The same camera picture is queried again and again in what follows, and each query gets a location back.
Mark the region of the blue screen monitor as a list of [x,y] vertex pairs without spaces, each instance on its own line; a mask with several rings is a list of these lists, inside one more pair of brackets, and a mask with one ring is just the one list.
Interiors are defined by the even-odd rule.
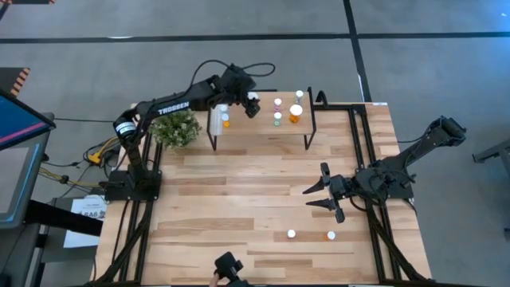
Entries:
[[54,121],[0,89],[0,151],[30,140],[57,126]]

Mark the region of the potted green plant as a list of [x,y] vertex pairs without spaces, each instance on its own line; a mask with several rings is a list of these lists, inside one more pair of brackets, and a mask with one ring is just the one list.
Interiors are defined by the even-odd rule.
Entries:
[[156,142],[172,149],[195,141],[201,130],[202,126],[190,109],[159,117],[150,126]]

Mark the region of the grey metal stand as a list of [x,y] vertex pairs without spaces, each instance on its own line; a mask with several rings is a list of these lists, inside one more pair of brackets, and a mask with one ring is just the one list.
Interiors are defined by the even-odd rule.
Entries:
[[484,151],[472,154],[475,163],[483,163],[486,159],[500,157],[504,164],[510,165],[510,140],[505,140]]

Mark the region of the wooden shelf black frame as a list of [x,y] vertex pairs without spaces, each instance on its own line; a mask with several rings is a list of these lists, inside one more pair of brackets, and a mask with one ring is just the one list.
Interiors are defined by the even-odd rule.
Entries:
[[[289,109],[295,103],[296,92],[257,91],[260,111],[250,119],[241,105],[228,105],[230,126],[225,128],[222,123],[221,104],[207,113],[206,133],[213,147],[217,146],[219,136],[303,136],[304,148],[309,149],[316,134],[316,117],[312,99],[312,89],[304,92],[301,106],[303,113],[298,123],[289,120]],[[280,126],[274,125],[274,100],[282,100]]]

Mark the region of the black stand beam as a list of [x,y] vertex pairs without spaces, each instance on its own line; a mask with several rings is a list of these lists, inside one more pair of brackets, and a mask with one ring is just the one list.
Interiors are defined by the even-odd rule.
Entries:
[[100,236],[103,226],[98,219],[34,200],[29,201],[24,223],[37,223],[92,236]]

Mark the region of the white printed paper sheet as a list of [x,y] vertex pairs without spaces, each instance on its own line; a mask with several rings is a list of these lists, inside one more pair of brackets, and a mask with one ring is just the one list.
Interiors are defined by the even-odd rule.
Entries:
[[[71,205],[71,212],[81,214],[101,222],[105,220],[107,203],[103,195],[87,195],[82,199],[74,199]],[[67,230],[63,247],[65,249],[97,246],[100,236],[82,234]]]

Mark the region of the black handheld device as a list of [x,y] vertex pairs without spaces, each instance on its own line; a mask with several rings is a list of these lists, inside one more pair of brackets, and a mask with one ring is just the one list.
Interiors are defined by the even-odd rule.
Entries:
[[250,287],[247,280],[242,280],[238,273],[244,268],[240,260],[237,260],[234,255],[227,251],[222,256],[217,258],[214,262],[216,266],[215,274],[219,279],[227,278],[228,283],[226,287]]

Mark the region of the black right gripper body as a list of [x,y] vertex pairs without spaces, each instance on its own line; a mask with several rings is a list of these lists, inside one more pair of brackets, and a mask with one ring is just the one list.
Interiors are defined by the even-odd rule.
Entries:
[[322,184],[329,193],[329,198],[325,200],[325,207],[335,213],[337,223],[343,223],[345,215],[339,201],[350,198],[354,194],[351,184],[342,175],[331,175],[327,163],[321,163],[320,170],[322,173]]

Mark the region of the black aluminium table frame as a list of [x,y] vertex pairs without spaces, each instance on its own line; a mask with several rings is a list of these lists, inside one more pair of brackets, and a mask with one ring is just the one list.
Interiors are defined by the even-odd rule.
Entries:
[[[359,199],[344,201],[346,220],[306,202],[320,164],[351,176],[364,163],[398,152],[384,103],[316,107],[316,134],[304,149],[300,138],[222,137],[212,150],[201,134],[188,148],[161,154],[159,199],[147,232],[121,271],[108,277],[112,257],[143,216],[144,205],[109,204],[96,252],[97,277],[88,287],[204,285],[214,261],[227,251],[239,259],[252,284],[377,283],[392,277],[393,260],[373,242]],[[295,238],[288,238],[295,230]],[[330,241],[328,231],[335,232]]]

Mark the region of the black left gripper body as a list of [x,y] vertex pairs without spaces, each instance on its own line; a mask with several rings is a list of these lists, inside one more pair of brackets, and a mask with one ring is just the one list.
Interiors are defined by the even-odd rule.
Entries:
[[249,118],[254,118],[260,111],[259,99],[249,100],[248,93],[256,86],[253,78],[242,68],[231,65],[220,77],[223,93],[218,100],[219,104],[241,105]]

